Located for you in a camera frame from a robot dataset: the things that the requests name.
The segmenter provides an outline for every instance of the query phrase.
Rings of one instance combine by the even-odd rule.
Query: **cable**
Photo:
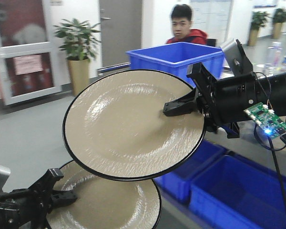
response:
[[[266,98],[267,98],[267,105],[270,106],[271,109],[273,109],[273,107],[272,107],[272,105],[271,105],[271,103],[270,103],[270,95],[271,95],[271,92],[272,92],[271,83],[270,83],[268,77],[267,77],[264,73],[261,73],[261,72],[256,72],[256,73],[262,74],[262,75],[266,78],[266,80],[267,80],[267,82],[268,82],[268,85],[269,85],[269,94],[266,93],[266,91],[264,90],[263,86],[261,85],[261,82],[259,81],[259,78],[257,77],[257,75],[255,75],[255,79],[256,79],[258,85],[261,87],[263,93],[265,94],[265,96],[266,96]]]
[[[271,103],[270,103],[270,95],[271,95],[271,92],[272,92],[272,88],[271,88],[271,83],[268,79],[268,77],[261,73],[261,72],[257,72],[257,73],[260,73],[262,74],[267,82],[268,82],[268,85],[269,85],[269,94],[266,93],[265,89],[263,88],[262,84],[260,83],[257,75],[255,75],[255,79],[257,81],[257,83],[259,84],[259,86],[261,87],[263,93],[265,94],[266,98],[267,98],[267,105],[273,109]],[[278,162],[277,162],[277,158],[276,158],[276,152],[277,151],[280,151],[282,149],[284,149],[286,147],[286,145],[284,145],[282,148],[279,148],[279,149],[274,149],[274,146],[273,146],[273,143],[272,143],[272,140],[270,137],[267,137],[268,138],[268,141],[269,141],[269,146],[267,146],[263,141],[262,139],[259,137],[258,133],[257,133],[257,124],[255,124],[255,127],[254,127],[254,131],[253,131],[253,134],[254,134],[254,137],[255,139],[257,140],[257,142],[262,146],[264,147],[265,149],[267,150],[270,150],[271,153],[272,153],[272,157],[273,157],[273,161],[274,161],[274,164],[275,164],[275,167],[276,167],[276,174],[277,174],[277,178],[278,178],[278,181],[280,183],[280,188],[281,188],[281,193],[282,193],[282,198],[283,198],[283,203],[284,203],[284,207],[285,207],[285,213],[286,213],[286,191],[285,191],[285,188],[284,188],[284,183],[283,183],[283,179],[282,179],[282,175],[281,175],[281,172],[280,172],[280,169],[279,169],[279,166],[278,166]]]
[[[268,141],[270,144],[270,148],[273,149],[273,143],[270,137],[268,137]],[[276,158],[276,153],[274,150],[271,150],[272,153],[272,157],[273,157],[273,161],[275,163],[275,167],[276,167],[276,174],[277,174],[277,178],[278,181],[280,183],[280,188],[281,188],[281,192],[282,192],[282,197],[283,197],[283,203],[284,203],[284,207],[285,207],[285,212],[286,212],[286,191],[284,188],[284,183],[283,183],[283,179],[282,179],[282,175],[278,166],[278,162],[277,162],[277,158]]]

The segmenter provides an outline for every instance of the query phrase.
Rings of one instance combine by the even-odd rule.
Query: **green circuit board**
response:
[[[266,135],[271,138],[279,137],[286,133],[286,123],[263,103],[255,104],[244,112],[258,124]]]

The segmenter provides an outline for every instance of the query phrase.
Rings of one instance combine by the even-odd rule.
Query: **man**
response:
[[[191,29],[192,9],[188,5],[176,5],[171,14],[174,37],[166,43],[189,42],[206,44],[207,34],[202,30]]]

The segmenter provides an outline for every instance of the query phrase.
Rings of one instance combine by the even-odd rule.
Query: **beige plate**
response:
[[[166,117],[166,102],[191,87],[163,72],[115,73],[91,84],[69,106],[63,135],[73,159],[109,179],[149,179],[187,159],[204,136],[198,113]]]
[[[47,216],[52,229],[152,229],[158,223],[161,200],[152,180],[108,180],[74,161],[61,171],[54,189],[74,190],[78,199]]]

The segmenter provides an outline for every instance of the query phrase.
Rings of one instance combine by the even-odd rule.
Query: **plant pot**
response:
[[[273,39],[279,39],[281,36],[281,31],[282,31],[282,23],[275,23],[273,25],[273,31],[272,31],[272,38]]]
[[[255,46],[259,30],[250,30],[248,46]]]
[[[73,95],[77,96],[89,85],[89,60],[68,60]]]

